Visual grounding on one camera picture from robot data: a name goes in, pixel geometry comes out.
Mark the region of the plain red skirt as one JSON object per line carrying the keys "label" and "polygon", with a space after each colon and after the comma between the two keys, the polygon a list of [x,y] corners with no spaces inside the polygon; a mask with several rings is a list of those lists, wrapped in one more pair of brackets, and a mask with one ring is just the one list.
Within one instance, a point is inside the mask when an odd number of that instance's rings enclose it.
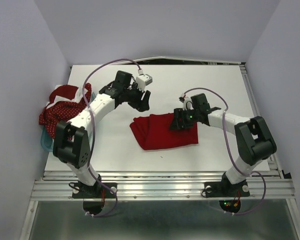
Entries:
{"label": "plain red skirt", "polygon": [[129,125],[137,143],[145,151],[179,148],[199,143],[198,127],[170,130],[174,115],[150,114],[135,117]]}

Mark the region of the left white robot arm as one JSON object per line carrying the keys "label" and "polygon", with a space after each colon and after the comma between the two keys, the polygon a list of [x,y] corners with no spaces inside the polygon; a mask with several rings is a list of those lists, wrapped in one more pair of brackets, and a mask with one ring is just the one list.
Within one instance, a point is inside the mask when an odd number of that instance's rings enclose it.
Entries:
{"label": "left white robot arm", "polygon": [[104,86],[83,111],[56,125],[52,153],[77,176],[77,191],[85,191],[90,197],[101,193],[101,176],[91,165],[97,124],[123,103],[128,103],[138,112],[148,111],[151,93],[146,87],[152,81],[148,74],[140,72],[133,77],[119,70],[114,81]]}

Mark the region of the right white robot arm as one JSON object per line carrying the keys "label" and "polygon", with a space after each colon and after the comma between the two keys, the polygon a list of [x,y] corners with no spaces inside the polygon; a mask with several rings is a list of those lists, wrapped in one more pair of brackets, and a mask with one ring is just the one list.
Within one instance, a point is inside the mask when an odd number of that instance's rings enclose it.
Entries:
{"label": "right white robot arm", "polygon": [[[220,182],[221,192],[232,195],[238,190],[238,184],[249,177],[261,161],[268,159],[277,151],[277,145],[263,117],[241,117],[219,107],[211,107],[204,93],[187,97],[182,94],[179,100],[182,108],[173,110],[173,119],[169,127],[172,131],[194,128],[196,123],[223,131],[225,144],[232,167],[227,170]],[[235,136],[239,157],[231,156],[227,134]]]}

